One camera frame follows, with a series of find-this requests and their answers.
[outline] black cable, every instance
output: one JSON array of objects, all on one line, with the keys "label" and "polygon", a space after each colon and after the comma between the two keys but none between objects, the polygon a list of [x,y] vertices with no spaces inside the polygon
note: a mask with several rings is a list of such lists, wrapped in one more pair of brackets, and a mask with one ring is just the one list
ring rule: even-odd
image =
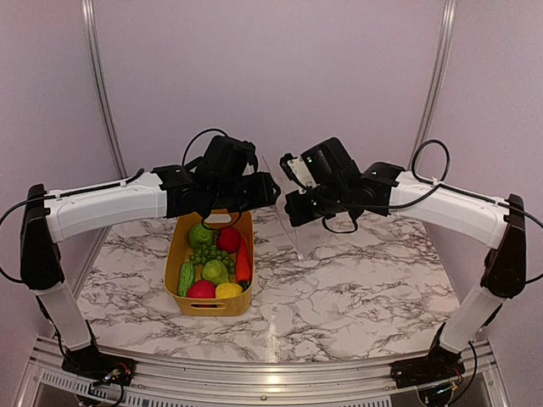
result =
[{"label": "black cable", "polygon": [[193,139],[187,144],[187,148],[185,148],[185,152],[183,153],[183,159],[181,160],[181,165],[182,166],[185,166],[185,161],[187,160],[187,153],[188,153],[188,150],[191,148],[191,146],[193,145],[193,143],[198,140],[200,137],[202,137],[204,134],[206,133],[210,133],[212,131],[216,131],[217,133],[221,133],[223,136],[225,137],[230,137],[227,135],[227,133],[224,131],[224,130],[221,130],[221,129],[216,129],[216,128],[210,128],[210,129],[205,129],[203,131],[201,131],[200,133],[198,133],[196,136],[193,137]]},{"label": "black cable", "polygon": [[443,175],[439,179],[440,181],[445,180],[445,178],[449,174],[449,168],[451,167],[451,153],[449,153],[449,148],[447,148],[445,143],[442,142],[441,140],[435,140],[435,139],[427,140],[426,142],[421,144],[419,148],[417,148],[417,151],[413,155],[413,161],[411,162],[411,172],[413,173],[413,176],[417,179],[417,181],[433,184],[431,181],[424,180],[422,177],[420,177],[416,171],[417,164],[418,164],[418,156],[430,144],[440,145],[441,148],[443,148],[443,151],[445,152],[445,169],[443,170]]},{"label": "black cable", "polygon": [[[430,195],[436,192],[441,186],[442,184],[437,184],[435,187],[430,189],[421,197],[418,197],[417,199],[413,199],[411,202],[401,203],[399,205],[359,205],[356,203],[342,203],[341,206],[347,209],[368,209],[368,210],[369,209],[394,209],[394,210],[405,209],[422,202],[424,199],[428,198]],[[337,204],[334,201],[330,201],[330,200],[327,200],[327,201],[329,204]]]},{"label": "black cable", "polygon": [[125,386],[122,384],[122,382],[117,379],[117,378],[113,378],[111,380],[112,382],[116,382],[119,386],[120,386],[120,396],[119,398],[117,399],[117,401],[115,401],[113,404],[111,404],[110,406],[108,407],[117,407],[118,405],[120,405],[120,403],[122,403],[122,399],[125,397]]},{"label": "black cable", "polygon": [[62,337],[60,336],[60,332],[59,332],[59,329],[57,327],[54,328],[54,330],[56,331],[56,333],[54,334],[55,337],[57,337],[57,340],[59,341],[59,349],[60,349],[60,353],[64,356],[64,358],[66,360],[68,360],[74,367],[78,368],[78,366],[76,365],[76,363],[71,360],[68,355],[66,354],[66,351],[64,350],[64,346],[62,346]]},{"label": "black cable", "polygon": [[[420,152],[422,151],[422,149],[424,147],[428,146],[429,144],[439,144],[445,151],[445,155],[447,156],[447,161],[448,162],[450,161],[449,150],[442,141],[440,141],[440,140],[427,140],[426,142],[421,144],[421,147],[415,152],[415,155],[413,156],[413,161],[411,163],[411,172],[412,172],[413,176],[417,179],[417,181],[423,182],[425,184],[434,184],[432,181],[424,179],[421,176],[419,176],[417,174],[416,170],[415,170],[415,167],[416,167],[416,164],[417,164],[417,159],[418,159],[418,156],[419,156]],[[445,176],[447,175],[448,170],[449,170],[449,165],[447,165],[445,167],[445,172],[442,175],[440,181],[443,181],[445,179]],[[465,195],[465,196],[470,197],[470,198],[479,199],[479,200],[484,201],[484,202],[486,202],[488,204],[498,205],[498,206],[501,206],[502,208],[509,209],[509,210],[511,210],[513,212],[517,212],[518,214],[526,216],[527,218],[532,220],[536,225],[538,225],[541,229],[543,229],[543,222],[541,220],[537,219],[531,213],[526,212],[525,210],[515,208],[515,207],[513,207],[513,206],[511,206],[511,205],[509,205],[507,203],[496,201],[493,198],[486,197],[485,195],[481,195],[481,194],[474,193],[474,192],[469,192],[469,191],[464,191],[464,190],[462,190],[460,188],[452,187],[452,186],[446,185],[446,184],[438,184],[438,185],[440,185],[443,189],[446,189],[448,191],[453,191],[453,192],[459,193],[461,195]],[[541,280],[542,278],[543,278],[543,273],[541,273],[537,277],[534,277],[534,278],[532,278],[530,280],[527,280],[526,284],[528,285],[528,284],[531,284],[533,282],[537,282],[537,281]]]},{"label": "black cable", "polygon": [[330,231],[331,233],[335,233],[336,235],[348,235],[348,234],[351,234],[351,233],[355,233],[358,230],[358,222],[356,220],[352,220],[352,219],[351,219],[351,221],[353,222],[353,226],[355,227],[353,230],[351,230],[351,231],[335,231],[333,229],[330,229],[330,227],[326,223],[326,218],[323,216],[322,217],[322,227],[324,227],[327,231]]},{"label": "black cable", "polygon": [[466,387],[462,390],[462,392],[460,394],[458,394],[458,397],[456,397],[454,400],[452,400],[448,404],[449,406],[456,403],[466,393],[466,391],[472,385],[473,380],[475,380],[475,375],[477,375],[477,364],[478,364],[478,362],[477,362],[477,352],[475,352],[475,347],[473,346],[471,341],[469,341],[468,344],[469,344],[469,347],[472,349],[472,352],[473,352],[473,374],[472,374],[471,378],[469,379],[469,382],[467,382]]},{"label": "black cable", "polygon": [[[131,182],[134,182],[135,180],[137,180],[140,176],[142,176],[142,174],[145,172],[145,169],[143,168],[140,168],[137,173],[134,175],[134,176],[131,176],[130,178],[128,178],[126,180],[126,184],[130,184]],[[115,188],[115,187],[120,187],[122,185],[122,182],[121,181],[118,181],[118,182],[112,182],[110,184],[105,184],[105,185],[101,185],[101,186],[98,186],[98,187],[90,187],[90,188],[81,188],[81,189],[76,189],[76,190],[73,190],[73,191],[69,191],[69,192],[65,192],[65,193],[61,193],[58,197],[55,196],[55,195],[44,195],[42,197],[36,197],[36,198],[31,198],[31,199],[26,199],[24,201],[21,201],[19,203],[16,203],[14,206],[12,206],[11,208],[9,208],[8,210],[6,210],[4,212],[4,214],[2,215],[2,217],[0,217],[0,226],[2,225],[2,223],[6,220],[6,218],[13,212],[15,211],[16,209],[22,207],[22,206],[26,206],[27,204],[33,204],[35,202],[42,202],[42,201],[47,201],[49,199],[56,199],[56,198],[66,198],[66,197],[72,197],[74,195],[80,195],[82,193],[87,193],[87,192],[96,192],[96,191],[102,191],[104,189],[110,189],[110,188]],[[14,278],[12,276],[10,276],[8,273],[6,273],[3,268],[0,266],[0,275],[2,275],[4,278],[6,278],[7,280],[9,280],[10,282],[14,282],[16,284],[23,284],[23,281],[20,280],[20,279],[17,279],[17,278]]]}]

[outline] purple wall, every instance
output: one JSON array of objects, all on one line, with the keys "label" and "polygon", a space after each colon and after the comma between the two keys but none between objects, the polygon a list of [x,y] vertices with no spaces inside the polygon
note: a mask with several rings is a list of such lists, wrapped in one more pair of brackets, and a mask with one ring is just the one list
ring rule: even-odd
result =
[{"label": "purple wall", "polygon": [[409,159],[443,2],[97,0],[95,9],[130,172],[179,162],[210,126],[252,140],[275,166],[338,136],[365,169]]},{"label": "purple wall", "polygon": [[[1,212],[29,186],[88,185],[115,178],[90,71],[81,4],[8,0],[0,4]],[[0,263],[19,276],[20,214],[0,233]],[[62,245],[69,281],[94,235]],[[33,295],[0,278],[0,405],[10,406],[38,332],[46,325]]]},{"label": "purple wall", "polygon": [[[430,136],[451,149],[449,183],[490,195],[515,192],[543,219],[543,2],[462,0]],[[437,154],[424,174],[438,175]],[[527,220],[529,276],[543,271],[543,231]],[[456,292],[482,275],[486,249],[436,227],[431,237]],[[530,285],[488,330],[512,406],[543,400],[543,282]]]}]

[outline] marble surface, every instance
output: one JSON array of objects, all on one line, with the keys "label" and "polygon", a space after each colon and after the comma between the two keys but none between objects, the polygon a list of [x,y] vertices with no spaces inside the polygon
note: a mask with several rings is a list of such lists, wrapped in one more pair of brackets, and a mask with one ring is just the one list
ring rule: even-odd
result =
[{"label": "marble surface", "polygon": [[364,215],[350,235],[313,226],[299,235],[305,260],[272,209],[254,223],[251,307],[221,318],[183,315],[164,288],[175,220],[115,226],[78,299],[98,342],[207,360],[352,360],[426,349],[458,306],[417,221]]}]

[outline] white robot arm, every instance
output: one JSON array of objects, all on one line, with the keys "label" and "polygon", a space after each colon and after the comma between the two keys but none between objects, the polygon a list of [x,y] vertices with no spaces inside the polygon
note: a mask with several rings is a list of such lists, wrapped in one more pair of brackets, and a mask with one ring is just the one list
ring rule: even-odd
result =
[{"label": "white robot arm", "polygon": [[[244,176],[247,165],[254,172]],[[273,205],[281,192],[271,175],[257,172],[255,146],[230,137],[214,137],[203,157],[191,163],[142,170],[128,180],[76,190],[46,192],[31,187],[21,229],[21,280],[36,295],[68,349],[63,368],[104,377],[122,362],[98,351],[60,265],[57,243],[76,234],[130,220],[173,218],[212,209],[231,213]],[[125,376],[124,384],[130,377]]]},{"label": "white robot arm", "polygon": [[357,218],[369,210],[443,226],[490,249],[481,281],[439,329],[428,355],[396,362],[391,371],[398,387],[445,379],[455,371],[463,373],[460,353],[473,335],[492,321],[508,298],[524,289],[523,200],[516,195],[507,200],[486,197],[442,181],[425,180],[386,163],[372,164],[361,173],[337,138],[318,144],[299,158],[288,153],[280,163],[287,177],[299,187],[286,196],[285,209],[294,227],[320,218],[331,231],[327,220],[348,212],[355,231]]}]

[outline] wire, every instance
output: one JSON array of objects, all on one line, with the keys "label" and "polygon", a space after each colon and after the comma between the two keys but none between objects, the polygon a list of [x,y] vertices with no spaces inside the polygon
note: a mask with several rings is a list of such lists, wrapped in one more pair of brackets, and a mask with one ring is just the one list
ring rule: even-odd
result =
[{"label": "wire", "polygon": [[[130,178],[128,178],[126,180],[126,184],[130,184],[131,182],[134,182],[136,181],[140,176],[143,175],[143,173],[145,172],[145,169],[143,168],[140,168],[137,173],[134,175],[134,176],[131,176]],[[68,192],[65,192],[65,193],[61,193],[60,195],[56,196],[56,195],[43,195],[42,197],[36,197],[36,198],[30,198],[30,199],[26,199],[24,201],[21,201],[19,203],[16,203],[14,206],[12,206],[11,208],[9,208],[8,210],[6,210],[4,212],[4,214],[2,215],[2,217],[0,217],[0,226],[2,225],[2,223],[6,220],[6,218],[12,213],[14,212],[16,209],[22,207],[22,206],[26,206],[28,204],[33,204],[35,202],[43,202],[43,201],[47,201],[49,199],[57,199],[57,198],[66,198],[66,197],[72,197],[74,195],[80,195],[82,193],[87,193],[87,192],[96,192],[96,191],[102,191],[104,189],[110,189],[110,188],[115,188],[115,187],[120,187],[122,185],[122,181],[118,181],[118,182],[112,182],[110,184],[105,184],[105,185],[100,185],[100,186],[97,186],[97,187],[89,187],[89,188],[81,188],[81,189],[76,189],[76,190],[73,190],[73,191],[68,191]],[[6,273],[3,268],[0,266],[0,274],[7,280],[9,280],[10,282],[14,282],[16,284],[23,284],[24,282],[20,279],[17,279],[17,278],[14,278],[12,276],[10,276],[8,273]]]},{"label": "wire", "polygon": [[[424,179],[421,176],[419,176],[417,174],[416,170],[415,170],[415,167],[416,167],[416,164],[417,164],[417,159],[418,159],[418,156],[419,156],[420,152],[422,151],[422,148],[428,146],[429,144],[439,144],[445,150],[445,155],[447,156],[447,162],[450,162],[450,157],[451,156],[449,154],[448,148],[446,147],[446,145],[442,141],[440,141],[440,140],[427,140],[426,142],[421,144],[421,147],[415,152],[415,155],[413,156],[413,161],[411,163],[411,172],[413,173],[413,176],[417,179],[417,181],[420,181],[420,182],[423,182],[423,183],[426,183],[426,184],[434,184],[432,181]],[[445,180],[445,177],[446,177],[448,171],[449,171],[449,165],[447,164],[447,166],[445,167],[445,171],[444,171],[443,175],[441,176],[440,181]],[[479,199],[479,200],[484,201],[484,202],[486,202],[488,204],[498,205],[498,206],[501,206],[502,208],[509,209],[512,212],[517,212],[520,215],[526,216],[527,218],[532,220],[536,225],[538,225],[541,229],[543,229],[543,222],[541,220],[537,219],[531,213],[526,212],[525,210],[516,208],[516,207],[511,206],[510,204],[507,204],[507,203],[496,201],[495,199],[486,197],[485,195],[481,195],[481,194],[474,193],[474,192],[469,192],[469,191],[464,191],[464,190],[462,190],[460,188],[452,187],[452,186],[446,185],[446,184],[438,184],[438,185],[440,185],[443,189],[453,191],[453,192],[456,192],[456,193],[460,193],[461,195],[465,195],[465,196],[470,197],[470,198]],[[530,280],[527,280],[526,285],[531,284],[533,282],[537,282],[537,281],[541,280],[542,278],[543,278],[543,273],[539,274],[537,277],[534,277],[534,278],[532,278]]]},{"label": "wire", "polygon": [[421,144],[419,148],[417,148],[417,151],[413,155],[413,161],[411,162],[411,172],[413,173],[413,176],[417,179],[417,181],[427,182],[426,180],[424,180],[422,177],[420,177],[417,174],[416,168],[418,164],[418,156],[430,144],[438,144],[439,146],[441,146],[441,148],[443,148],[443,151],[445,152],[445,169],[443,170],[443,174],[441,175],[441,178],[439,179],[440,181],[444,181],[447,175],[449,174],[449,168],[451,167],[451,153],[449,153],[449,148],[447,148],[445,143],[442,142],[441,140],[435,140],[435,139],[427,140],[426,142]]},{"label": "wire", "polygon": [[59,332],[59,329],[57,327],[54,328],[54,330],[56,331],[56,333],[54,334],[55,337],[57,337],[58,341],[59,341],[59,349],[60,349],[60,353],[62,354],[62,356],[68,360],[74,367],[77,367],[76,363],[70,359],[68,357],[68,355],[66,354],[66,351],[64,350],[64,347],[62,346],[62,337],[60,336],[60,332]]},{"label": "wire", "polygon": [[193,137],[193,139],[188,143],[187,147],[185,148],[185,152],[183,153],[183,159],[181,160],[181,165],[182,166],[185,166],[185,161],[187,160],[188,150],[191,148],[193,143],[196,140],[198,140],[200,137],[202,137],[204,134],[211,133],[212,131],[216,131],[218,133],[221,133],[225,137],[230,137],[230,136],[227,135],[227,133],[224,130],[221,130],[221,129],[210,128],[210,129],[205,129],[205,130],[201,131],[200,133],[198,133],[196,136]]},{"label": "wire", "polygon": [[471,341],[469,341],[467,344],[469,345],[469,347],[472,349],[472,352],[473,352],[473,374],[472,374],[471,378],[469,379],[469,382],[467,382],[466,387],[460,392],[460,394],[458,394],[458,397],[456,397],[454,400],[452,400],[448,404],[449,406],[456,403],[464,394],[466,394],[466,391],[472,385],[473,380],[475,380],[475,376],[477,375],[477,367],[478,367],[477,352],[475,352],[475,347],[473,346],[473,343]]},{"label": "wire", "polygon": [[458,369],[455,369],[454,371],[455,371],[456,375],[458,376],[458,382],[456,382],[456,386],[458,387],[458,386],[460,386],[462,383],[464,383],[464,376],[462,376],[462,375],[460,374],[460,371],[458,371]]},{"label": "wire", "polygon": [[125,365],[124,363],[122,363],[122,362],[117,362],[117,363],[114,364],[114,366],[117,366],[117,365],[121,365],[122,367],[124,367],[124,368],[125,368],[125,374],[126,374],[126,375],[130,375],[130,373],[131,373],[131,372],[130,372],[130,369],[128,369],[128,367],[126,367],[126,365]]},{"label": "wire", "polygon": [[108,407],[117,407],[118,405],[120,405],[120,403],[122,403],[122,399],[125,397],[125,386],[122,384],[122,382],[117,379],[116,377],[114,377],[113,379],[111,379],[112,382],[116,382],[119,386],[120,386],[120,396],[119,398],[117,399],[117,401],[115,401],[113,404],[111,404],[110,406]]},{"label": "wire", "polygon": [[335,231],[333,229],[330,229],[330,227],[328,226],[328,223],[326,223],[326,218],[323,216],[322,217],[322,227],[324,227],[327,231],[330,231],[331,233],[336,233],[337,235],[348,235],[350,233],[355,233],[357,230],[358,230],[358,222],[356,220],[352,220],[351,221],[353,222],[353,226],[355,227],[353,230],[351,231]]}]

